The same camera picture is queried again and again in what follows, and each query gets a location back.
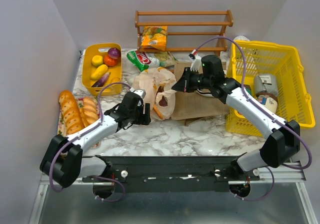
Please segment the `burlap tote bag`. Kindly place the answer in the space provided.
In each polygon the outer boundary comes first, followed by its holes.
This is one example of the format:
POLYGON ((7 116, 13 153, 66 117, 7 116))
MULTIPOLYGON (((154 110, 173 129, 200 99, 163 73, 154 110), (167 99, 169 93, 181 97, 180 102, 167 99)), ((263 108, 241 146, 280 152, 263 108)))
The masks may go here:
POLYGON ((224 116, 230 112, 229 107, 220 100, 201 96, 197 92, 176 92, 175 101, 171 119, 179 121, 184 126, 202 118, 224 116))

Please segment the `orange plastic grocery bag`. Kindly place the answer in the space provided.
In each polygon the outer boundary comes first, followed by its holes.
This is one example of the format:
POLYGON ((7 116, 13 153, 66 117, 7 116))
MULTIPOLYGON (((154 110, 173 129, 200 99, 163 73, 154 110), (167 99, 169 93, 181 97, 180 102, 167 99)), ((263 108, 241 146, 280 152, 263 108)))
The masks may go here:
POLYGON ((141 72, 137 77, 135 77, 133 81, 134 89, 144 89, 146 95, 144 97, 144 102, 150 104, 150 115, 154 119, 161 120, 156 113, 153 111, 153 106, 156 104, 157 108, 163 115, 163 120, 169 119, 172 116, 172 113, 175 108, 176 101, 176 92, 172 90, 172 86, 176 84, 175 75, 169 70, 158 67, 158 68, 150 68, 141 72), (167 91, 169 93, 168 106, 160 107, 158 106, 158 92, 167 91))

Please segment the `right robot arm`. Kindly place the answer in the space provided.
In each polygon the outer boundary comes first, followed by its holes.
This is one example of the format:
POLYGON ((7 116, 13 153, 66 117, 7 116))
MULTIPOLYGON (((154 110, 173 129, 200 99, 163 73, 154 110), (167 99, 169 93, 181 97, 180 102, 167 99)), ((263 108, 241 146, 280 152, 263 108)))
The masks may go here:
POLYGON ((260 149, 233 161, 232 167, 239 173, 265 166, 277 168, 300 150, 300 125, 269 111, 243 90, 238 81, 227 78, 216 55, 194 56, 191 67, 184 69, 172 89, 184 93, 209 90, 213 97, 245 116, 263 135, 265 143, 260 149))

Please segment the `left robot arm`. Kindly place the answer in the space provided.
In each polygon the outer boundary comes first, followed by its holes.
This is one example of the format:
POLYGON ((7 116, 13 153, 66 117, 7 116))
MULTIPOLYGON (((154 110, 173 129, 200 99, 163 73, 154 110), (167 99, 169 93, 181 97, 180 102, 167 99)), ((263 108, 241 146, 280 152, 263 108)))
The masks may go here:
POLYGON ((142 89, 128 92, 121 103, 105 111, 93 124, 63 137, 52 138, 40 170, 49 176, 51 184, 69 187, 77 178, 100 176, 107 170, 107 162, 98 156, 84 158, 84 154, 102 139, 127 129, 131 125, 148 125, 151 122, 150 104, 144 104, 146 92, 142 89))

